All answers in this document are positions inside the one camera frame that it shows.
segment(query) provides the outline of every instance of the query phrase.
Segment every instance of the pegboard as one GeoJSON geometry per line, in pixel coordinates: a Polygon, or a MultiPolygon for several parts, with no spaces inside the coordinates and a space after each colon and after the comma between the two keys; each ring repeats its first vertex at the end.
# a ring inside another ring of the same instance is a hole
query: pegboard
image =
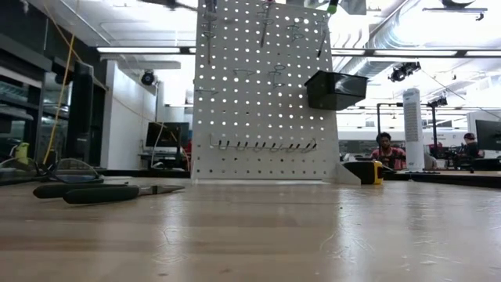
{"type": "Polygon", "coordinates": [[[310,109],[304,87],[332,68],[326,16],[255,0],[219,0],[217,16],[199,13],[194,179],[335,176],[336,114],[310,109]]]}

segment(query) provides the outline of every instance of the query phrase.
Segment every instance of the table surface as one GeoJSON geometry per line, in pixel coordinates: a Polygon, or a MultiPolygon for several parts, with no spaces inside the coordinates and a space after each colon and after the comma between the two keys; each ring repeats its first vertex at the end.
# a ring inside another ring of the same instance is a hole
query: table surface
{"type": "Polygon", "coordinates": [[[252,182],[86,206],[0,187],[0,281],[501,281],[501,191],[252,182]]]}

